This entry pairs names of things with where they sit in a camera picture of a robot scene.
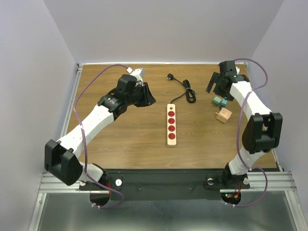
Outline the white power strip red sockets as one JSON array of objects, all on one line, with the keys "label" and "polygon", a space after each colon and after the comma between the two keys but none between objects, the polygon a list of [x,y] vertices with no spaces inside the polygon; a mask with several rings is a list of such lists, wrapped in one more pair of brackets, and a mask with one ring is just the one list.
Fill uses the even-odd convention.
[{"label": "white power strip red sockets", "polygon": [[177,145],[177,128],[176,128],[176,106],[167,104],[167,146],[175,147]]}]

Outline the green USB charger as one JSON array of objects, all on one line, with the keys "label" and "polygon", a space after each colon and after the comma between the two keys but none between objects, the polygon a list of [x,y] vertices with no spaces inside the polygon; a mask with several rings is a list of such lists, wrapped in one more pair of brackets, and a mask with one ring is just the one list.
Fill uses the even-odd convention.
[{"label": "green USB charger", "polygon": [[212,104],[214,106],[220,106],[221,102],[222,102],[222,99],[220,97],[217,97],[217,96],[212,100]]}]

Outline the beige cube adapter dragon print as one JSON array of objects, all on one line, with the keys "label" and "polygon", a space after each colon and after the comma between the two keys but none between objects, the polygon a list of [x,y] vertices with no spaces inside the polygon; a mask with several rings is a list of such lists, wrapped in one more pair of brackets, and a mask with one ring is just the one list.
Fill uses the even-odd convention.
[{"label": "beige cube adapter dragon print", "polygon": [[216,111],[216,119],[222,123],[227,123],[230,119],[232,112],[226,108],[221,108],[219,111]]}]

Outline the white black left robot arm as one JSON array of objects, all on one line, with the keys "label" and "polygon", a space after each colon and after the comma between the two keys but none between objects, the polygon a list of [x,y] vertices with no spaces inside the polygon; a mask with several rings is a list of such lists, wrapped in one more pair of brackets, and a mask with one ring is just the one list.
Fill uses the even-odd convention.
[{"label": "white black left robot arm", "polygon": [[45,144],[44,168],[68,186],[78,180],[88,180],[86,173],[93,172],[91,185],[97,190],[103,189],[107,185],[103,170],[82,163],[78,158],[96,135],[125,113],[129,106],[147,107],[156,102],[143,76],[141,68],[123,74],[117,86],[101,97],[79,125],[59,140],[49,140]]}]

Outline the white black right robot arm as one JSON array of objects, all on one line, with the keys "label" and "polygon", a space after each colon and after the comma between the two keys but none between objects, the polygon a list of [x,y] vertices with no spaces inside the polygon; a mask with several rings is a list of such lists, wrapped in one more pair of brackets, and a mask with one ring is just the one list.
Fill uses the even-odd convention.
[{"label": "white black right robot arm", "polygon": [[219,63],[219,72],[214,72],[206,88],[228,101],[236,100],[241,107],[240,115],[247,117],[243,132],[237,128],[237,155],[225,166],[220,184],[232,188],[248,184],[247,173],[265,153],[276,148],[280,142],[283,117],[272,112],[256,95],[247,76],[241,75],[235,61]]}]

